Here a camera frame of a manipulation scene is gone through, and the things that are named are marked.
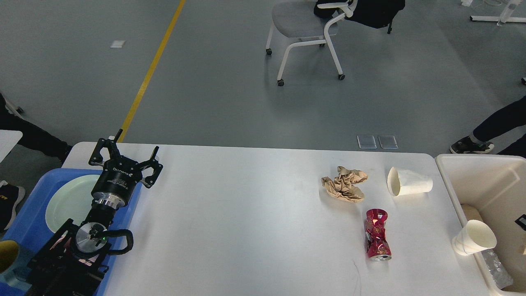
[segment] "chair seat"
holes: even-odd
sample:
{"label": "chair seat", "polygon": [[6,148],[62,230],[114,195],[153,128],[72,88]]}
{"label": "chair seat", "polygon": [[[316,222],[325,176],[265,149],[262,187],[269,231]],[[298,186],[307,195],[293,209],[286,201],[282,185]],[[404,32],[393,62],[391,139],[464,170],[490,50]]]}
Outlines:
{"label": "chair seat", "polygon": [[[282,2],[272,8],[272,20],[280,33],[288,38],[323,36],[323,27],[328,19],[314,15],[316,2]],[[329,35],[338,32],[338,24],[329,28]]]}

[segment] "person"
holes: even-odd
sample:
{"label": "person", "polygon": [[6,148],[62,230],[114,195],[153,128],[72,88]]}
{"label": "person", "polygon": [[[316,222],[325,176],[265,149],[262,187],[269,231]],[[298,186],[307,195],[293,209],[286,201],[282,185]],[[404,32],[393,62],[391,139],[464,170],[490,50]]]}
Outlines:
{"label": "person", "polygon": [[22,138],[18,144],[56,157],[64,163],[73,147],[52,136],[31,122],[11,114],[6,107],[4,96],[0,93],[0,130],[21,131]]}
{"label": "person", "polygon": [[[73,147],[31,122],[11,114],[6,104],[4,96],[0,93],[0,130],[21,131],[22,138],[18,144],[56,157],[64,163]],[[0,181],[0,233],[6,231],[15,220],[15,208],[24,196],[24,188]]]}
{"label": "person", "polygon": [[[490,153],[495,147],[491,139],[523,125],[526,125],[526,96],[491,114],[470,135],[452,144],[449,150],[457,154]],[[526,158],[526,134],[497,154]]]}

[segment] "white plate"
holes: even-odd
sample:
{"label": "white plate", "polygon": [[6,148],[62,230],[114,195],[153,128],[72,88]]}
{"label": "white plate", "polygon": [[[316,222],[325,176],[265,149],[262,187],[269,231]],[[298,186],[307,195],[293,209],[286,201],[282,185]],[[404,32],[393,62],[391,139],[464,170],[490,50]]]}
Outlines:
{"label": "white plate", "polygon": [[47,227],[56,232],[67,219],[79,225],[91,210],[92,190],[99,175],[84,175],[60,187],[46,208]]}

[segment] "robotic arm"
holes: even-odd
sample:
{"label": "robotic arm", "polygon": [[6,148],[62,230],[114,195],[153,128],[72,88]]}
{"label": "robotic arm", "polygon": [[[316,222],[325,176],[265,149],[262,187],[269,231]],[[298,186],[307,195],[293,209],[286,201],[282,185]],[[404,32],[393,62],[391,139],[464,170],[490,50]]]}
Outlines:
{"label": "robotic arm", "polygon": [[[79,226],[68,219],[31,259],[27,281],[32,286],[26,296],[91,296],[109,270],[103,265],[106,256],[125,254],[133,248],[131,231],[108,228],[117,210],[128,205],[135,186],[139,182],[146,188],[153,186],[163,166],[156,159],[158,146],[150,159],[141,163],[121,155],[116,144],[121,132],[114,140],[98,140],[89,164],[102,166],[103,172],[92,190],[92,208]],[[110,155],[105,162],[100,154],[103,148]],[[152,175],[143,177],[142,171],[149,167]],[[108,238],[120,236],[126,238],[126,247],[111,249]]]}

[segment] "black bag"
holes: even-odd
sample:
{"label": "black bag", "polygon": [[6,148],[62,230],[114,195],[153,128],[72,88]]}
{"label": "black bag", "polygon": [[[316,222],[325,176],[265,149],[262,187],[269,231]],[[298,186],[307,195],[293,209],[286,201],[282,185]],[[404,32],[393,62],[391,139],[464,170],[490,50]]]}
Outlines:
{"label": "black bag", "polygon": [[[336,9],[321,9],[318,8],[318,4],[336,2],[346,0],[318,0],[314,6],[314,14],[321,18],[331,18]],[[352,17],[345,19],[377,29],[384,28],[405,6],[405,0],[358,0]]]}

